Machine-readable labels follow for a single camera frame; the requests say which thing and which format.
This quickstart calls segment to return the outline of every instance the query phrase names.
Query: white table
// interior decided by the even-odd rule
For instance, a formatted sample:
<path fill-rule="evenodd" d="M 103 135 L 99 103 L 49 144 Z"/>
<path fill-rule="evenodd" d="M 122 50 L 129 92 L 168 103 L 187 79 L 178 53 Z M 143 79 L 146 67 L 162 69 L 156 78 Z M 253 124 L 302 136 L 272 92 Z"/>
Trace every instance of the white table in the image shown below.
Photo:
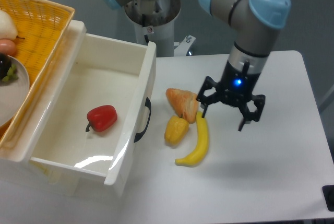
<path fill-rule="evenodd" d="M 209 106 L 210 149 L 195 168 L 174 159 L 196 145 L 196 124 L 177 148 L 164 144 L 173 115 L 168 87 L 198 92 L 206 75 L 218 81 L 227 55 L 157 59 L 152 117 L 135 149 L 119 224 L 197 224 L 334 217 L 321 187 L 334 166 L 302 57 L 273 52 L 254 94 L 266 95 L 260 122 L 245 125 L 236 108 Z M 108 223 L 109 206 L 0 182 L 0 222 Z"/>

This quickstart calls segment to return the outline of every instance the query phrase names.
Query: robotic arm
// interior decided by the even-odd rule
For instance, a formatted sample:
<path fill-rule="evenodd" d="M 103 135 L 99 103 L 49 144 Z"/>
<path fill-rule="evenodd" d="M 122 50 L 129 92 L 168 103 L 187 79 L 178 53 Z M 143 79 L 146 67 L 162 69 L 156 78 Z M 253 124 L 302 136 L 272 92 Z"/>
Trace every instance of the robotic arm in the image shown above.
<path fill-rule="evenodd" d="M 291 2 L 290 0 L 199 0 L 201 7 L 237 30 L 237 38 L 230 52 L 222 78 L 215 82 L 207 76 L 197 100 L 204 108 L 222 102 L 238 107 L 243 119 L 238 130 L 244 124 L 260 120 L 266 97 L 253 95 L 266 60 L 273 48 L 280 30 L 285 26 Z M 215 88 L 215 92 L 205 96 L 204 92 Z M 253 101 L 256 107 L 251 112 L 247 103 Z"/>
<path fill-rule="evenodd" d="M 174 20 L 180 13 L 180 0 L 104 0 L 111 9 L 124 7 L 135 26 L 139 44 L 153 41 L 157 57 L 174 55 Z"/>

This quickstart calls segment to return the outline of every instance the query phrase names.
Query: yellow basket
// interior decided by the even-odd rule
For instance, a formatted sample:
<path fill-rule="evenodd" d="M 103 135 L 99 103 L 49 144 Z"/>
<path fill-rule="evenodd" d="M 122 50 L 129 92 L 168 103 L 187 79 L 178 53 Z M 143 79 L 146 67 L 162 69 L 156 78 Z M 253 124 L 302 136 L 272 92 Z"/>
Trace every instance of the yellow basket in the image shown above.
<path fill-rule="evenodd" d="M 26 67 L 30 79 L 30 90 L 22 106 L 12 120 L 0 128 L 2 148 L 14 146 L 15 143 L 4 144 L 11 141 L 37 95 L 75 10 L 47 0 L 0 0 L 0 9 L 11 16 L 19 36 L 24 38 L 14 41 L 17 47 L 15 58 Z"/>

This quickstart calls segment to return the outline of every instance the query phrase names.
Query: toy fruit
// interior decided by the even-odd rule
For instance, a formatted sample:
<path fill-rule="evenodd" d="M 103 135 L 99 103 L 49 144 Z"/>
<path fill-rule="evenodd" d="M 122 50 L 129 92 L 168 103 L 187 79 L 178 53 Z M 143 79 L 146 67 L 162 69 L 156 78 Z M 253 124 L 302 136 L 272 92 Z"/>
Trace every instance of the toy fruit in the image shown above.
<path fill-rule="evenodd" d="M 183 118 L 172 116 L 167 123 L 165 141 L 171 145 L 177 145 L 189 130 L 189 122 Z"/>
<path fill-rule="evenodd" d="M 17 34 L 16 26 L 10 15 L 0 10 L 0 39 L 14 40 Z"/>
<path fill-rule="evenodd" d="M 16 53 L 16 45 L 11 40 L 0 40 L 0 53 L 13 56 Z"/>
<path fill-rule="evenodd" d="M 87 113 L 88 125 L 86 132 L 89 132 L 89 128 L 95 132 L 102 132 L 111 127 L 117 121 L 117 112 L 112 105 L 102 105 L 94 108 Z"/>
<path fill-rule="evenodd" d="M 209 149 L 209 132 L 205 118 L 202 118 L 202 112 L 196 114 L 198 140 L 194 151 L 182 159 L 175 159 L 175 164 L 178 166 L 191 167 L 200 163 Z"/>
<path fill-rule="evenodd" d="M 196 112 L 198 110 L 197 95 L 190 91 L 176 88 L 168 88 L 166 96 L 180 118 L 184 118 L 189 123 L 196 121 Z"/>
<path fill-rule="evenodd" d="M 7 54 L 0 53 L 0 80 L 8 82 L 17 79 L 16 65 L 11 63 L 11 59 Z"/>

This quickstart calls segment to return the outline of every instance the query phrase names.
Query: yellow bell pepper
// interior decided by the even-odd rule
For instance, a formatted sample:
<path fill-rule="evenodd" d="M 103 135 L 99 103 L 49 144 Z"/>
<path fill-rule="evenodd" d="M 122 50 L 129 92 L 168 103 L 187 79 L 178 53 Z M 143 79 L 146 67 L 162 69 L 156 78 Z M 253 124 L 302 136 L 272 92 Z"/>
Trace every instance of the yellow bell pepper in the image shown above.
<path fill-rule="evenodd" d="M 172 116 L 167 123 L 165 141 L 170 145 L 177 145 L 186 135 L 189 129 L 189 122 L 178 116 Z"/>

